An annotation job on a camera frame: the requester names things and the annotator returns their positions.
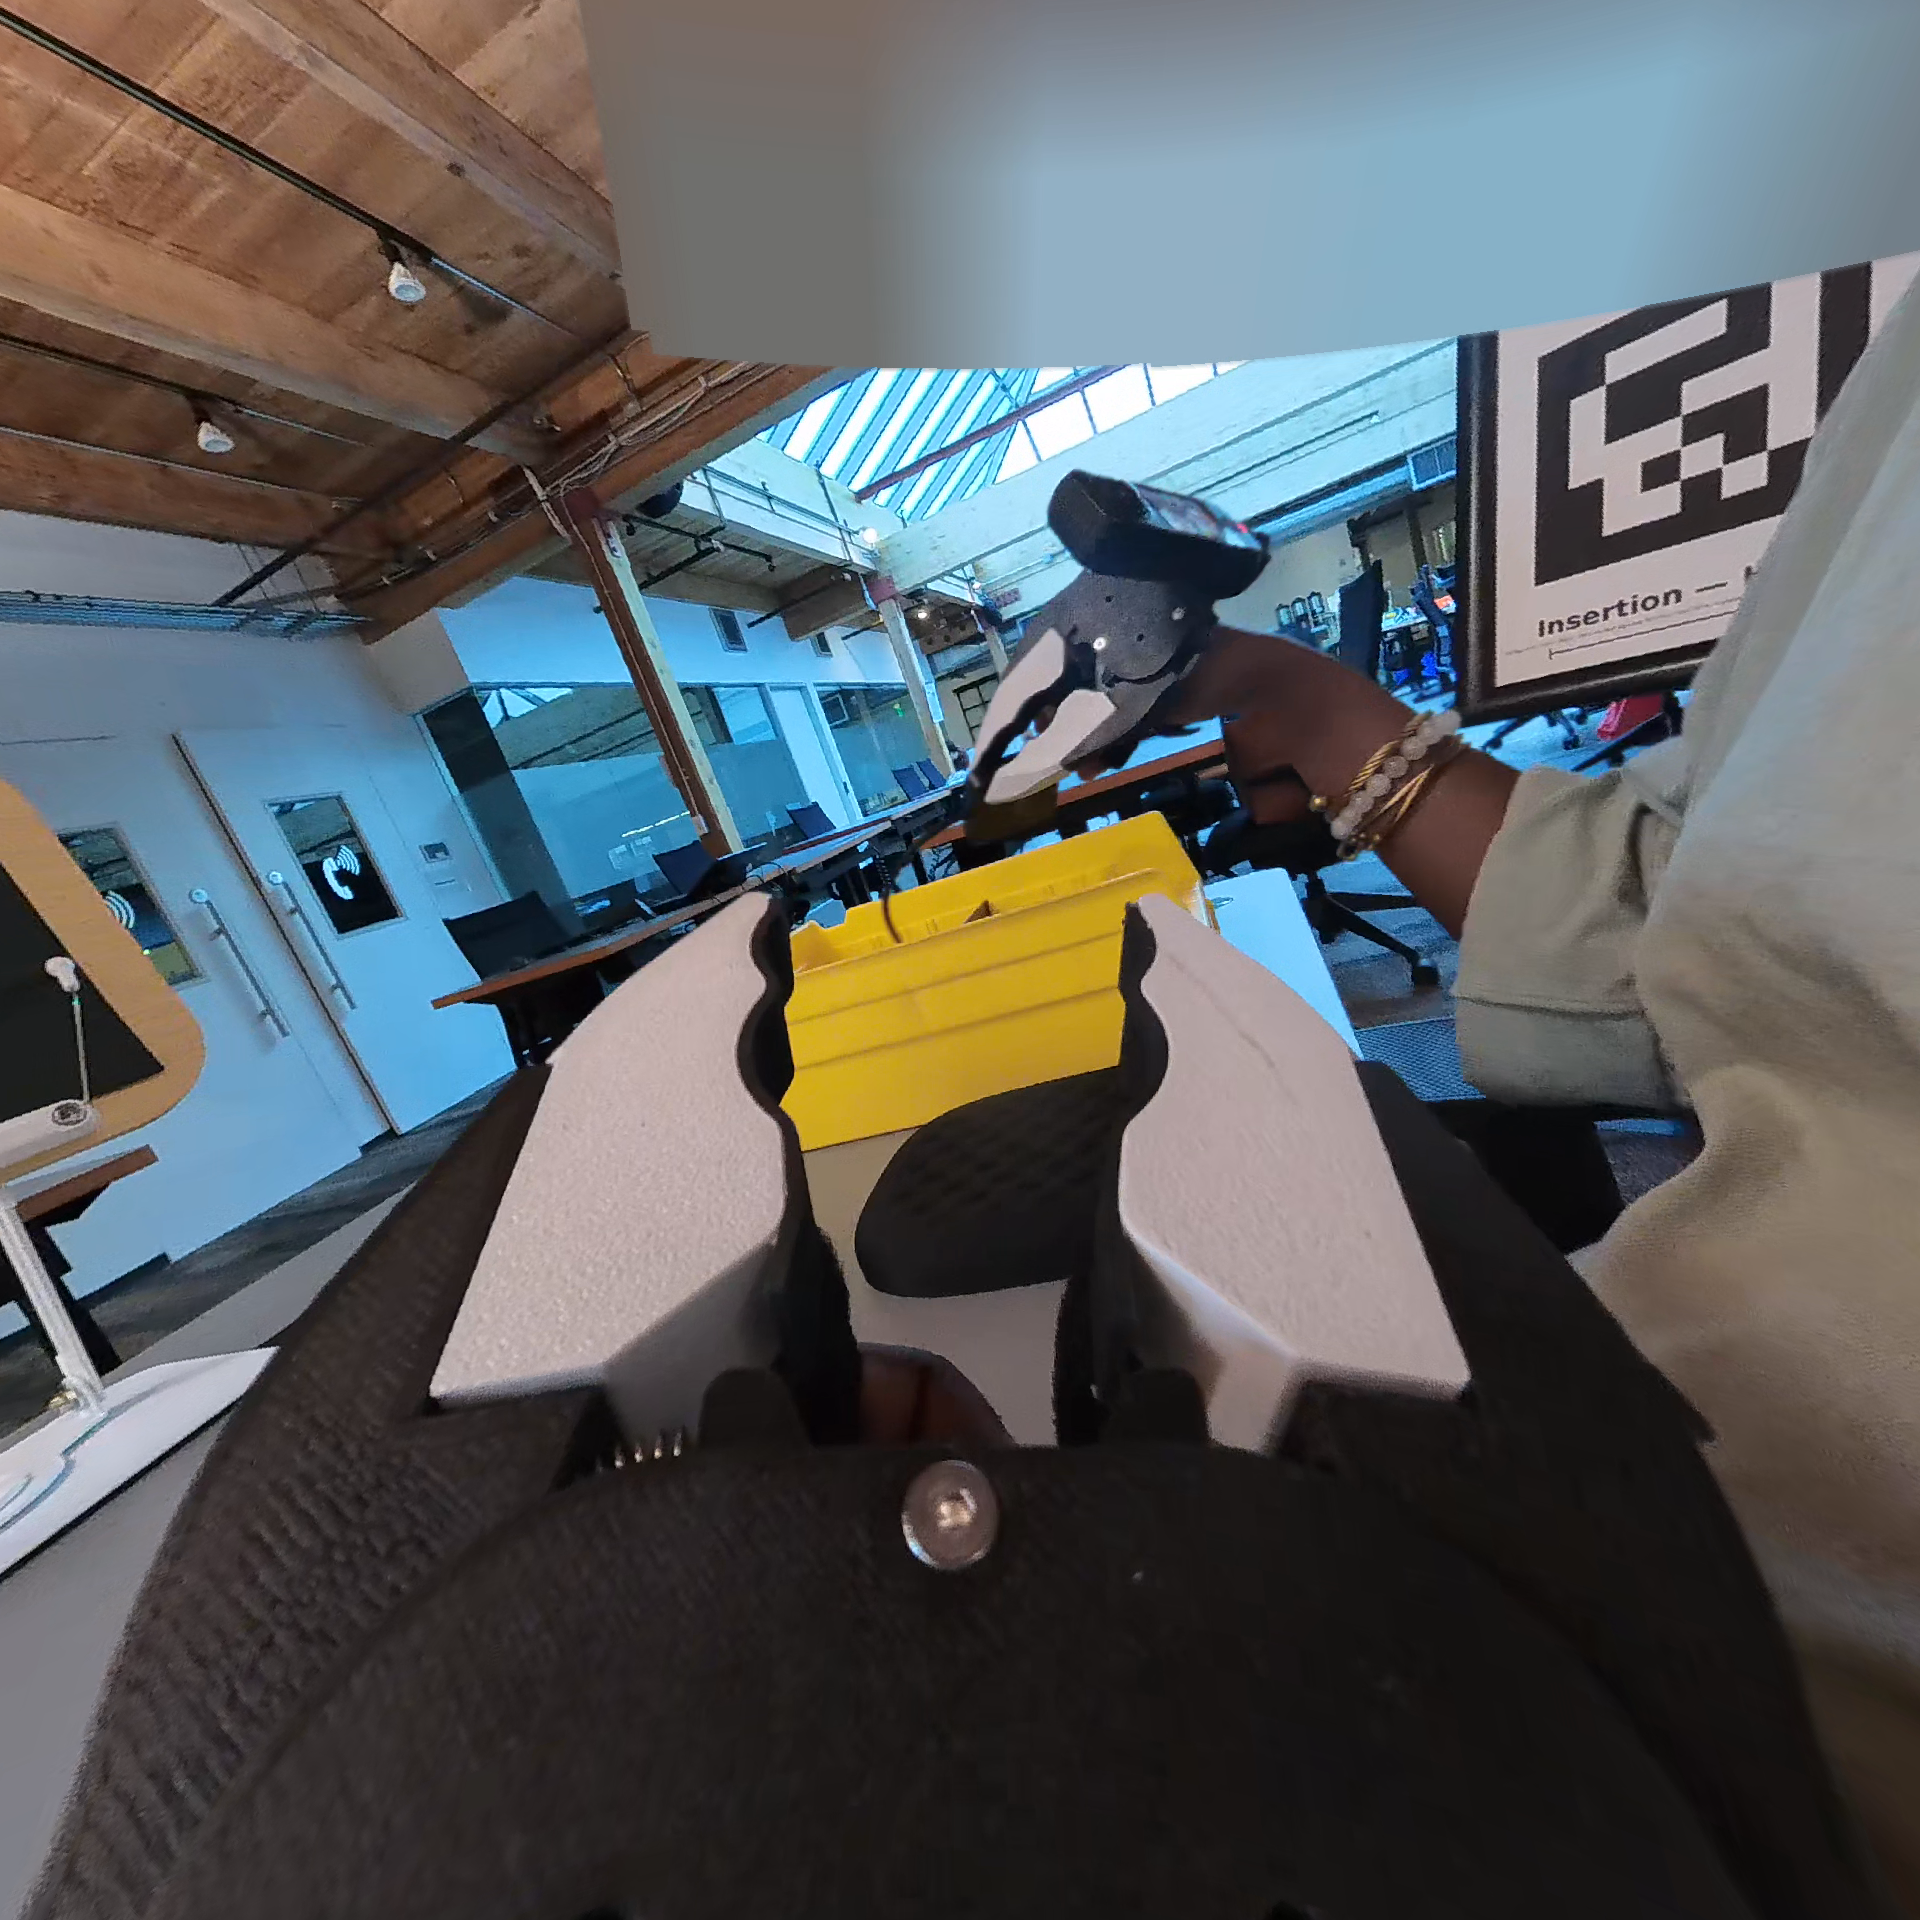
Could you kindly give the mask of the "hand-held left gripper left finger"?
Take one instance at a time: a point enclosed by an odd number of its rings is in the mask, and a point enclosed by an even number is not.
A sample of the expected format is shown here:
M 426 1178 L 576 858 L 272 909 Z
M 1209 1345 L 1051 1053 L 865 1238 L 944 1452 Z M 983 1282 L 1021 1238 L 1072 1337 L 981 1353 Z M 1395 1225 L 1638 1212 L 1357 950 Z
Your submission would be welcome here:
M 721 1373 L 809 1353 L 790 991 L 785 914 L 744 893 L 554 1048 L 434 1402 L 590 1386 L 645 1444 L 695 1425 Z

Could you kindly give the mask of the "person's left hand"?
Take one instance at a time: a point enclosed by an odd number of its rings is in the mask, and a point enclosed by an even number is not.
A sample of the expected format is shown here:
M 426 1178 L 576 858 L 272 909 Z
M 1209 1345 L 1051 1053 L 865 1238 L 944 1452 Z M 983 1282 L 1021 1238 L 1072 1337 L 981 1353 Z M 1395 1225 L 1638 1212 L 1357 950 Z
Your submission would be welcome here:
M 874 1448 L 1006 1448 L 1013 1444 L 990 1398 L 945 1358 L 864 1343 L 857 1381 L 857 1439 Z

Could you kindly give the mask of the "black mesh cushion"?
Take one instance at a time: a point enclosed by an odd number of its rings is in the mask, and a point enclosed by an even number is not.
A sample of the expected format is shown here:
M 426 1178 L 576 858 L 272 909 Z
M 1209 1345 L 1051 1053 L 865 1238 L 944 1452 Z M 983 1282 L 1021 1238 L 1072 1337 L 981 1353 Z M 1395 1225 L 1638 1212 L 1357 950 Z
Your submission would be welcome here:
M 864 1282 L 912 1302 L 1070 1282 L 1093 1258 L 1117 1127 L 1117 1068 L 987 1095 L 925 1122 L 859 1212 Z

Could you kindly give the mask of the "wooden office desk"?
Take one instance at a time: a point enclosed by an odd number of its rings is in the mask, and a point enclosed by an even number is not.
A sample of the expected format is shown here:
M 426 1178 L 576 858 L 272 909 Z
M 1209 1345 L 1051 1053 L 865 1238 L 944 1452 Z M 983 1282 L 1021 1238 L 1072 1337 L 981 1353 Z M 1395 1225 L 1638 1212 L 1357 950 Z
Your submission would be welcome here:
M 688 937 L 725 904 L 747 893 L 770 893 L 784 903 L 792 918 L 800 918 L 810 904 L 834 896 L 846 873 L 847 861 L 839 855 L 805 868 L 790 861 L 775 863 L 711 898 L 678 904 L 656 918 L 482 975 L 471 986 L 434 996 L 430 1005 L 437 1012 L 466 1005 L 491 1009 L 499 1020 L 511 1068 L 538 1064 L 618 982 Z
M 983 807 L 936 830 L 920 844 L 915 858 L 927 865 L 931 857 L 949 857 L 945 870 L 965 873 L 1049 839 L 1065 840 L 1144 813 L 1163 815 L 1184 848 L 1192 848 L 1235 805 L 1218 730 L 1151 741 L 1144 759 L 1130 757 L 1117 769 L 1070 775 L 1032 799 Z
M 65 1287 L 71 1262 L 57 1247 L 51 1228 L 78 1221 L 113 1184 L 155 1162 L 157 1154 L 153 1148 L 139 1145 L 88 1167 L 71 1169 L 48 1184 L 5 1192 L 18 1215 L 19 1238 L 34 1249 L 34 1262 L 45 1277 L 50 1298 L 58 1305 L 63 1320 L 71 1324 L 87 1364 L 95 1375 L 107 1375 L 120 1359 L 107 1335 L 94 1324 L 88 1310 Z

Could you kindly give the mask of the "black office chair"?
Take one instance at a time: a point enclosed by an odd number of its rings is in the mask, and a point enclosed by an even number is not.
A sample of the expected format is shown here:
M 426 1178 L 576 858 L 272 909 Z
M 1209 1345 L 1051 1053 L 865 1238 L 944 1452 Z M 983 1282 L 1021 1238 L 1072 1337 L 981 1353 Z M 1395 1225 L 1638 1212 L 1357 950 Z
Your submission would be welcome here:
M 536 892 L 443 918 L 443 930 L 480 980 L 552 957 L 587 932 L 569 903 L 552 904 Z

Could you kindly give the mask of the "yellow plastic bin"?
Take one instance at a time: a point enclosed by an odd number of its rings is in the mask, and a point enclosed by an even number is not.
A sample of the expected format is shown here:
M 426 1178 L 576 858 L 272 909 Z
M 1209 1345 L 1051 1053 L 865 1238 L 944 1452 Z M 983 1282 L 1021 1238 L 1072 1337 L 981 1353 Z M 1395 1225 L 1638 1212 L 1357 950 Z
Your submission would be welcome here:
M 835 928 L 792 925 L 784 1112 L 801 1148 L 1112 1068 L 1122 925 L 1147 896 L 1214 920 L 1158 813 L 864 903 Z

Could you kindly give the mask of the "person's right forearm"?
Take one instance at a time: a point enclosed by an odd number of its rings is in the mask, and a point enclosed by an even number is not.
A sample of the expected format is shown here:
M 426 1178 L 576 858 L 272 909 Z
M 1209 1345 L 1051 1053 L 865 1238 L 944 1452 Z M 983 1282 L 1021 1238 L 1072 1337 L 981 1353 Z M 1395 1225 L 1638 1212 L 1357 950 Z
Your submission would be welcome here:
M 1363 818 L 1357 849 L 1381 855 L 1410 898 L 1458 937 L 1518 783 L 1518 768 L 1450 742 Z

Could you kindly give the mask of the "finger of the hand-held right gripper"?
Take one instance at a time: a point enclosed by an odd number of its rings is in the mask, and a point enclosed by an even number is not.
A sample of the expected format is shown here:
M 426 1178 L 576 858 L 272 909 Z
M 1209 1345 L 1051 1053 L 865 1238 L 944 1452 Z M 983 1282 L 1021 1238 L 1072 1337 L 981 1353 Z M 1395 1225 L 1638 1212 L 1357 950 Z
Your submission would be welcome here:
M 968 759 L 968 782 L 990 783 L 1039 713 L 1051 713 L 1074 687 L 1072 641 L 1059 630 L 1031 639 L 1006 666 L 981 718 Z
M 1056 786 L 1070 768 L 1106 745 L 1117 719 L 1119 709 L 1107 692 L 1067 692 L 1041 725 L 1006 742 L 991 769 L 991 805 L 1007 807 Z

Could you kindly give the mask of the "phone booth window sign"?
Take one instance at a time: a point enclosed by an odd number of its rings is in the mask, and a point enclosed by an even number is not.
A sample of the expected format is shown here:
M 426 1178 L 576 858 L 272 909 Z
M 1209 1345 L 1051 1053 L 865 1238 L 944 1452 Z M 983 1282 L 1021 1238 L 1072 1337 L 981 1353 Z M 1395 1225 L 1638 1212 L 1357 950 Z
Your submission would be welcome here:
M 178 989 L 202 978 L 192 950 L 115 828 L 85 828 L 61 831 L 57 839 L 169 986 Z
M 275 799 L 272 815 L 334 934 L 347 937 L 401 918 L 342 794 Z

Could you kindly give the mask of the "black board tan backing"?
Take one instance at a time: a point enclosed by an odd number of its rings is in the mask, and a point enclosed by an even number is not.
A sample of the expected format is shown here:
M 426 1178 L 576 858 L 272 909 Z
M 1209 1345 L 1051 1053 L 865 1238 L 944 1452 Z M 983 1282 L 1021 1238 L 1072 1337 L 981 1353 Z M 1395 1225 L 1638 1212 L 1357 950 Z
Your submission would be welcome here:
M 198 1082 L 178 991 L 11 783 L 2 786 L 2 1177 L 151 1125 Z

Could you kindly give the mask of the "person's right hand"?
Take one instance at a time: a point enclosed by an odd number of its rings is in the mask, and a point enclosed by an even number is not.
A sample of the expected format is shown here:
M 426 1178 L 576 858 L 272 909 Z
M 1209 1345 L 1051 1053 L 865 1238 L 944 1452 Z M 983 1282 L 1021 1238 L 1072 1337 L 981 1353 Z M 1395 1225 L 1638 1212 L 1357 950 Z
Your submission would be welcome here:
M 1218 719 L 1251 822 L 1297 824 L 1313 799 L 1341 802 L 1361 764 L 1405 733 L 1411 711 L 1302 641 L 1215 625 L 1151 718 L 1160 733 Z

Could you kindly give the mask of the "white board stand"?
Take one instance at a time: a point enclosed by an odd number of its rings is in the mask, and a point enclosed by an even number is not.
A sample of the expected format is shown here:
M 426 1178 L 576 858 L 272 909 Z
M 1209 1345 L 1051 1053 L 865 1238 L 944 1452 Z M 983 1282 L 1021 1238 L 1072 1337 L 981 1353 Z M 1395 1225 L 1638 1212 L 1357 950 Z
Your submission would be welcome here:
M 2 1198 L 5 1256 L 37 1329 L 51 1340 L 61 1400 L 2 1452 L 2 1570 L 82 1525 L 133 1479 L 222 1418 L 275 1350 L 169 1359 L 110 1382 L 88 1358 L 80 1320 L 31 1241 L 18 1196 Z

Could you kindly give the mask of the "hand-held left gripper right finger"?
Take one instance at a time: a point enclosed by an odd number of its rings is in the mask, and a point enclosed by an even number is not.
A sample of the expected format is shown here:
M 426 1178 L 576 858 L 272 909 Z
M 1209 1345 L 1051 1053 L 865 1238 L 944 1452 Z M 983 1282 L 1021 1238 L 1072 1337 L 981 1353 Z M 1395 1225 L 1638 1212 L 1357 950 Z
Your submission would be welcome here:
M 1127 909 L 1112 1173 L 1122 1349 L 1267 1452 L 1309 1385 L 1454 1402 L 1472 1369 L 1352 1047 L 1165 896 Z

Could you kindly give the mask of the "framed printed tag sign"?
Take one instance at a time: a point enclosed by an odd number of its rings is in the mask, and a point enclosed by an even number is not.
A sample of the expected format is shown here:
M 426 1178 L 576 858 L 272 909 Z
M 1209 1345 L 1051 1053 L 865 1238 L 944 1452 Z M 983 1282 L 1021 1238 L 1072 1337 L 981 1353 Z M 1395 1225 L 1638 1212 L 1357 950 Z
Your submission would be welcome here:
M 1465 722 L 1691 684 L 1914 260 L 1456 341 Z

